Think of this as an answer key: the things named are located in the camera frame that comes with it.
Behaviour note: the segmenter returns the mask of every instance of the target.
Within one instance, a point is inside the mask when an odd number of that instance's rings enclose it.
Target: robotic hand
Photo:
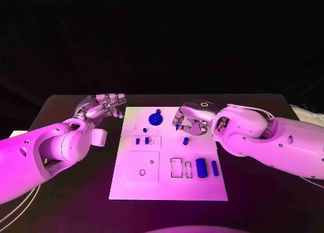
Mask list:
[[[76,106],[73,117],[63,123],[0,141],[0,204],[82,160],[90,145],[105,146],[106,131],[95,127],[103,117],[122,118],[115,107],[125,102],[124,94],[88,96]]]
[[[184,118],[191,126],[181,125]],[[210,128],[213,140],[232,155],[250,156],[297,176],[324,180],[324,127],[252,107],[227,104],[220,110],[204,100],[183,104],[171,124],[191,135],[206,134]]]

